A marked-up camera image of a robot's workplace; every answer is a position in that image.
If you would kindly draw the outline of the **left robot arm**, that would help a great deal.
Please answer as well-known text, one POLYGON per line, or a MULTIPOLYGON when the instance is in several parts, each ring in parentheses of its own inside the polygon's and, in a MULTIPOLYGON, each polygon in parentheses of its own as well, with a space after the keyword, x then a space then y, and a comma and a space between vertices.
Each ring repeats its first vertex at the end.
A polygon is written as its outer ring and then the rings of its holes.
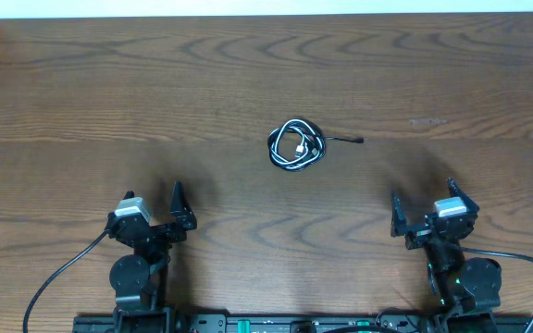
POLYGON ((108 214, 108 237, 130 248, 133 253, 119 258, 109 273, 115 291, 113 313, 119 326, 129 317, 159 312, 160 280, 166 275, 171 245, 187 240, 197 229, 197 219, 185 197, 181 182, 174 184, 166 224, 151 224, 152 213, 144 198, 127 191, 114 211, 108 214))

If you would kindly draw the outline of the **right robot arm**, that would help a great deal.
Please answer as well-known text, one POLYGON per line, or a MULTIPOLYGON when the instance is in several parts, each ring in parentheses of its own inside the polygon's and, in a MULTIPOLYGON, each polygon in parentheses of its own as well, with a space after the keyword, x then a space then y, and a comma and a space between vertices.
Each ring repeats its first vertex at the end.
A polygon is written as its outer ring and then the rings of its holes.
POLYGON ((479 206, 447 179, 450 197, 416 224, 407 221, 399 197, 391 196, 390 235, 403 236, 408 250, 422 248, 428 261, 428 281, 441 304, 454 315, 484 313, 501 305, 500 265, 491 259, 466 259, 460 241, 474 230, 479 206))

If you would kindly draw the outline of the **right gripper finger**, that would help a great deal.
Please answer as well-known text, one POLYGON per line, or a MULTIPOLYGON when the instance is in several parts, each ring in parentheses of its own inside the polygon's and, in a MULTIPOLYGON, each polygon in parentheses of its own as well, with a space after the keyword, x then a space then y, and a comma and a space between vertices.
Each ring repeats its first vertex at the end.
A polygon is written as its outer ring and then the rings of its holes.
POLYGON ((450 195, 460 198, 470 214, 479 211, 479 206, 460 189, 453 178, 447 178, 447 186, 450 195))
POLYGON ((407 218, 401 207, 400 198, 395 191, 391 193, 391 210, 390 235, 393 238, 403 236, 407 232, 407 218))

